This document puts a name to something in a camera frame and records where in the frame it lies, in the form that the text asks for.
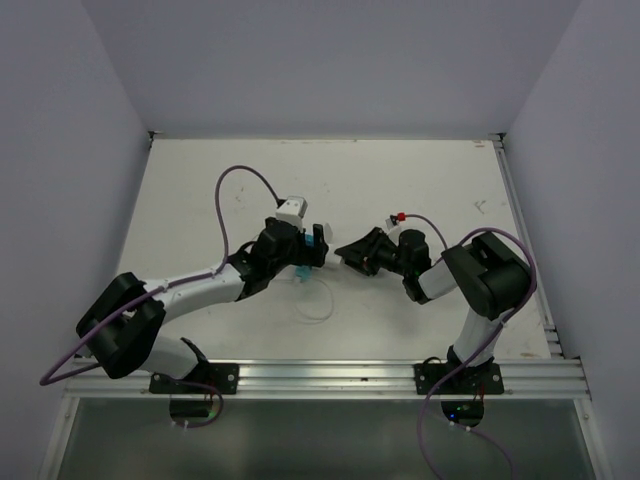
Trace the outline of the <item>teal usb charger plug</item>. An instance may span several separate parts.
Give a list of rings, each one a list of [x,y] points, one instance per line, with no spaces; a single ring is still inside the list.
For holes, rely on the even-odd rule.
[[[311,279],[312,268],[309,266],[296,266],[294,270],[294,277],[300,282],[306,282]]]

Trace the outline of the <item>white long usb charger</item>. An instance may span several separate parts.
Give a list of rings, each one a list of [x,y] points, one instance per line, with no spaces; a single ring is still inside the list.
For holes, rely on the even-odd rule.
[[[337,255],[327,256],[325,259],[325,268],[339,268],[343,264],[343,259]]]

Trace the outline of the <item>white cube socket adapter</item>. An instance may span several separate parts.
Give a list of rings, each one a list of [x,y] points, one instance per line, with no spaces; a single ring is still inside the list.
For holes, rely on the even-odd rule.
[[[325,243],[323,246],[323,253],[326,258],[335,254],[335,247],[331,243]]]

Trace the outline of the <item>white plug adapter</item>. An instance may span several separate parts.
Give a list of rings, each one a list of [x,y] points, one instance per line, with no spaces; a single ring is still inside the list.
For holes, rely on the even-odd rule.
[[[324,235],[324,240],[327,244],[330,244],[333,242],[334,233],[329,223],[323,224],[323,235]]]

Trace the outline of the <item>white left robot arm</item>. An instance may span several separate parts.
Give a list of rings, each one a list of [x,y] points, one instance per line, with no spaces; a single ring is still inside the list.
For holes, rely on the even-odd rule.
[[[324,265],[325,229],[310,231],[269,217],[258,238],[220,265],[187,277],[143,281],[118,275],[76,326],[76,332],[111,379],[150,373],[153,393],[220,393],[220,375],[190,340],[161,335],[164,324],[206,307],[243,301],[263,290],[285,268]]]

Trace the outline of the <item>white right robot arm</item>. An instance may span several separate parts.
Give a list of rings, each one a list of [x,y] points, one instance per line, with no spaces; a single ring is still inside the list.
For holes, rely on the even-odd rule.
[[[380,228],[339,247],[335,254],[354,271],[375,276],[384,269],[402,277],[408,297],[426,304],[457,289],[469,307],[463,328],[450,346],[445,379],[451,389],[468,392],[494,359],[504,325],[537,288],[532,257],[512,234],[483,227],[431,258],[423,232],[407,229],[396,240]]]

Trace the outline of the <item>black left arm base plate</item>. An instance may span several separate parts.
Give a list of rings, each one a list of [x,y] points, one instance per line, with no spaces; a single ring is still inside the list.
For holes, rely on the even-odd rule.
[[[168,375],[152,375],[149,392],[168,395],[171,419],[187,428],[208,425],[215,421],[227,396],[238,389],[239,365],[235,363],[210,363],[198,366],[184,379]]]

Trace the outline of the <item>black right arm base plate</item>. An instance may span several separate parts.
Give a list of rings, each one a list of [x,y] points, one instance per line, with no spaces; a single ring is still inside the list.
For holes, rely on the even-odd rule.
[[[465,427],[475,427],[484,417],[484,400],[487,395],[502,395],[505,387],[500,366],[492,360],[476,367],[465,367],[461,372],[447,377],[457,365],[430,357],[413,365],[414,382],[418,395],[427,395],[436,384],[436,395],[462,396],[462,400],[441,402],[441,409],[448,421]]]

